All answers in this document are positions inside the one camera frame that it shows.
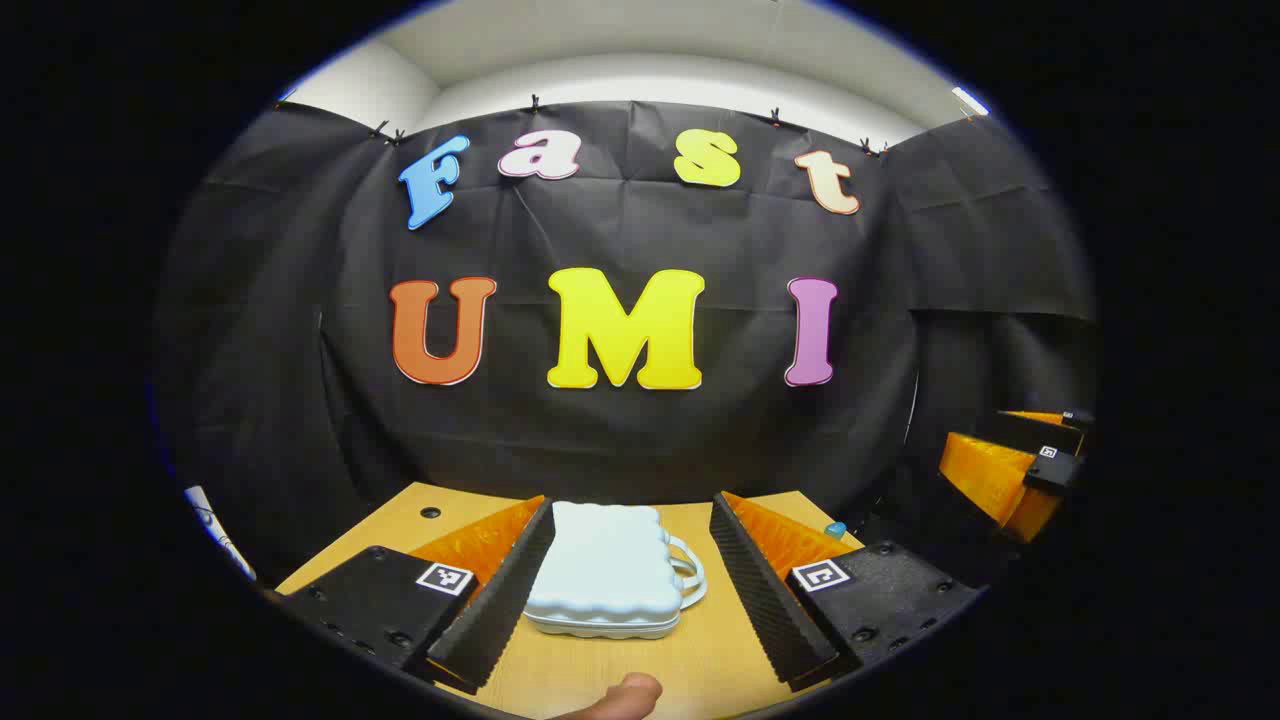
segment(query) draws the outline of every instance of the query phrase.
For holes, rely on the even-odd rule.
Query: wooden table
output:
[[[751,500],[819,532],[832,523],[799,492]],[[411,552],[517,502],[520,500],[415,483],[307,561],[276,589],[292,593],[371,544]],[[421,510],[429,506],[439,507],[442,514],[424,518]],[[521,618],[489,683],[476,696],[440,687],[506,712],[544,719],[586,707],[625,674],[640,671],[658,678],[663,685],[662,698],[650,717],[686,720],[732,717],[826,685],[823,682],[792,693],[777,680],[708,529],[712,503],[655,507],[663,528],[689,543],[703,561],[708,583],[707,596],[682,612],[669,635],[657,641],[550,635]],[[861,547],[849,533],[844,542],[851,550]]]

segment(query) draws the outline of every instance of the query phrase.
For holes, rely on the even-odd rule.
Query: blue letter f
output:
[[[401,173],[401,182],[408,186],[408,229],[416,231],[453,202],[453,193],[440,190],[440,183],[457,182],[461,169],[453,154],[462,152],[470,145],[466,136],[454,136]],[[440,161],[439,165],[435,164],[436,160]]]

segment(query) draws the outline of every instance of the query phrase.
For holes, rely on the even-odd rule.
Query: hand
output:
[[[662,696],[662,683],[653,675],[627,673],[622,682],[604,691],[595,705],[558,715],[552,720],[640,720],[648,717]]]

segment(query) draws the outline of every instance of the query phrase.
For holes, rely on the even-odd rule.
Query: black fabric backdrop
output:
[[[727,132],[741,179],[687,186],[676,136]],[[535,129],[582,138],[571,178],[507,178]],[[453,204],[407,229],[399,173],[466,135]],[[654,503],[800,489],[842,518],[887,496],[929,521],[948,430],[992,409],[1092,407],[1088,268],[1047,179],[997,123],[960,120],[881,158],[721,109],[586,102],[472,118],[403,138],[284,104],[210,170],[177,228],[155,328],[157,413],[275,584],[410,482]],[[852,217],[813,199],[794,158],[852,170]],[[649,277],[692,270],[703,386],[556,389],[548,277],[599,268],[630,310]],[[466,275],[498,282],[470,379],[419,386],[390,355],[390,288],[436,282],[428,347],[452,351]],[[791,388],[795,277],[836,283],[835,378]],[[591,364],[598,360],[591,354]],[[641,354],[635,369],[643,366]]]

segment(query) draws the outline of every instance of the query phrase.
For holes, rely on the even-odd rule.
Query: plastic container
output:
[[[558,501],[552,512],[556,539],[525,605],[539,630],[657,639],[707,593],[701,561],[662,528],[653,507]],[[671,546],[689,561],[672,557]],[[677,568],[694,575],[681,578]]]

